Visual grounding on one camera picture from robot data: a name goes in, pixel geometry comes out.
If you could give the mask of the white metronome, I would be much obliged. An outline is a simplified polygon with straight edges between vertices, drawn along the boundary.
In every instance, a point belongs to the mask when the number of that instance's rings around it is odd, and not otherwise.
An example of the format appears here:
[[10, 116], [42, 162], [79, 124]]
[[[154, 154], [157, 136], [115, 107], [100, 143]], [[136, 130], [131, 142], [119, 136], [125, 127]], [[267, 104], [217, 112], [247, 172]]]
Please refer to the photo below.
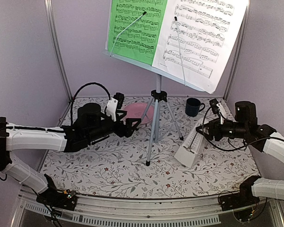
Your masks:
[[193, 129], [174, 155], [174, 158], [186, 167], [193, 166], [204, 149], [206, 139], [201, 133], [196, 131], [196, 128], [202, 126], [202, 123], [203, 119], [199, 119], [196, 122]]

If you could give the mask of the grey perforated music stand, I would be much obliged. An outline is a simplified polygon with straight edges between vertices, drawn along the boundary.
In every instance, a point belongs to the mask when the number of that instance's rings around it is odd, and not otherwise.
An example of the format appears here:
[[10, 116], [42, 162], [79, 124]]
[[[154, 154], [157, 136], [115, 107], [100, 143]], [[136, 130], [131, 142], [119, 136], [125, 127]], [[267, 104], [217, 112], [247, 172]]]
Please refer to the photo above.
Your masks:
[[[232, 49], [232, 52], [230, 54], [230, 57], [229, 57], [229, 60], [228, 62], [231, 62], [233, 61], [233, 57], [234, 57], [234, 49], [235, 47], [233, 47]], [[108, 50], [107, 50], [107, 41], [106, 41], [106, 53], [111, 56], [111, 57], [114, 57], [114, 58], [117, 58], [117, 59], [120, 59], [120, 60], [123, 60], [125, 62], [128, 62], [128, 63], [131, 63], [131, 64], [134, 64], [136, 66], [139, 66], [141, 68], [144, 68], [146, 70], [149, 70], [151, 72], [154, 72], [156, 73], [157, 75], [157, 82], [156, 82], [156, 89], [153, 90], [151, 92], [151, 99], [150, 101], [148, 102], [149, 105], [154, 105], [154, 115], [153, 115], [153, 119], [152, 119], [152, 127], [151, 127], [151, 135], [150, 135], [150, 143], [154, 143], [154, 142], [157, 142], [158, 139], [159, 139], [159, 119], [160, 119], [160, 103], [161, 101], [166, 101], [167, 100], [167, 93], [165, 91], [163, 91], [161, 89], [161, 80], [163, 77], [167, 77], [169, 79], [172, 79], [176, 82], [179, 82], [183, 85], [184, 82], [164, 71], [161, 71], [157, 68], [154, 68], [151, 65], [148, 65], [146, 63], [143, 63], [143, 62], [139, 62], [139, 61], [136, 61], [136, 60], [133, 60], [133, 59], [130, 59], [130, 58], [127, 58], [127, 57], [124, 57], [124, 56], [120, 56], [120, 55], [116, 55], [116, 54], [111, 54]], [[195, 90], [198, 90], [198, 91], [203, 91], [201, 89], [199, 89], [198, 87], [196, 86], [193, 86], [193, 85], [185, 85], [187, 87], [190, 87], [192, 89], [195, 89]]]

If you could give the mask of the white sheet music paper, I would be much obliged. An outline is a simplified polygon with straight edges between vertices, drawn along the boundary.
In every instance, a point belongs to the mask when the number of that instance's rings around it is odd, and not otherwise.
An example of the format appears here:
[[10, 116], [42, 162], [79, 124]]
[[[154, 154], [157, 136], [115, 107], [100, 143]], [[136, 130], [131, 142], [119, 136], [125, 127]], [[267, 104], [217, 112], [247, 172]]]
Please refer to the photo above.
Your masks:
[[152, 66], [212, 94], [247, 6], [246, 0], [169, 0]]

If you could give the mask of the green sheet music paper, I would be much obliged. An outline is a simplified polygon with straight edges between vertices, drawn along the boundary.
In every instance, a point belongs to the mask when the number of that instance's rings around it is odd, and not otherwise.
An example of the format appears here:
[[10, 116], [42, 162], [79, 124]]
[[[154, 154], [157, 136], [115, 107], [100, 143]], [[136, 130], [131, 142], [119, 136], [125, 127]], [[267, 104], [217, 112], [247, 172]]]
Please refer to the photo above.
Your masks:
[[166, 5], [166, 0], [111, 1], [107, 50], [151, 65]]

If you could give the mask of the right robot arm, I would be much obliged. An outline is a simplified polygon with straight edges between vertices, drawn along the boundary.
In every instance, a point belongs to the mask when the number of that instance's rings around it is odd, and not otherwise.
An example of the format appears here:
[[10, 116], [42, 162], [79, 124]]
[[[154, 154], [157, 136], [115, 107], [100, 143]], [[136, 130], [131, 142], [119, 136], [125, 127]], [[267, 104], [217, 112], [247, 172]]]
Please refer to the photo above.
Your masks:
[[[284, 164], [284, 137], [271, 126], [258, 124], [254, 103], [236, 102], [234, 121], [225, 118], [218, 105], [215, 99], [210, 101], [210, 108], [218, 118], [208, 123], [202, 122], [196, 128], [209, 143], [212, 140], [220, 141], [222, 138], [243, 139], [245, 147], [251, 146]], [[284, 181], [252, 175], [240, 184], [238, 193], [222, 196], [219, 202], [224, 207], [233, 208], [236, 205], [246, 206], [259, 202], [260, 197], [284, 200]]]

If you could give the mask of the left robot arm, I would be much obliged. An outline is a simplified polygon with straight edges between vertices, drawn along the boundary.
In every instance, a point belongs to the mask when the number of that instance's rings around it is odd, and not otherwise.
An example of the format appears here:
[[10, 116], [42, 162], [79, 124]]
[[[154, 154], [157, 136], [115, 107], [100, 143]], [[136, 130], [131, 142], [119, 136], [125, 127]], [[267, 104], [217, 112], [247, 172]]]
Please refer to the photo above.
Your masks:
[[126, 114], [110, 101], [105, 112], [101, 111], [99, 104], [85, 104], [77, 110], [77, 119], [73, 124], [61, 127], [21, 126], [0, 117], [0, 172], [29, 186], [50, 205], [57, 205], [61, 195], [52, 179], [33, 170], [12, 151], [39, 149], [72, 153], [103, 141], [110, 134], [128, 138], [142, 120], [126, 118]]

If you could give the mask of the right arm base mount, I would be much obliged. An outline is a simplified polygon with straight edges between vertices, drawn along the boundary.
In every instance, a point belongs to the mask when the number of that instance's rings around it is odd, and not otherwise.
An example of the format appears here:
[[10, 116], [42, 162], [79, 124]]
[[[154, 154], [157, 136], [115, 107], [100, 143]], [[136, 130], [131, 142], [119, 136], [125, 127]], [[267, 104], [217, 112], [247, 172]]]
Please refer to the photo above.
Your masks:
[[238, 220], [241, 223], [250, 222], [252, 220], [257, 219], [265, 210], [268, 200], [268, 198], [266, 198], [262, 210], [257, 215], [255, 215], [256, 209], [260, 202], [260, 198], [252, 194], [251, 186], [253, 186], [255, 181], [260, 178], [261, 176], [259, 175], [254, 175], [247, 178], [245, 181], [243, 181], [240, 184], [239, 186], [240, 190], [237, 193], [232, 193], [230, 191], [224, 190], [223, 192], [229, 192], [230, 194], [228, 195], [219, 194], [218, 203], [220, 204], [222, 211], [238, 209], [255, 204], [256, 205], [255, 208], [251, 208], [249, 214], [247, 214], [248, 213], [247, 211], [238, 211], [236, 212], [236, 214], [234, 214], [234, 217], [236, 220]]

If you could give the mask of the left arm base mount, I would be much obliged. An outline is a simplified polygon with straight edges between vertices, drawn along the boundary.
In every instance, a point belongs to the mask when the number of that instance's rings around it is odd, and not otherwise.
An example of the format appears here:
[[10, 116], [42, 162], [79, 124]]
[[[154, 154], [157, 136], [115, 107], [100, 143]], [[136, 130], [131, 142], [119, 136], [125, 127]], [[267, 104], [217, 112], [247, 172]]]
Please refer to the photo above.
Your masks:
[[59, 190], [56, 188], [52, 178], [44, 174], [48, 188], [43, 193], [38, 193], [36, 201], [50, 207], [74, 211], [78, 197], [75, 191]]

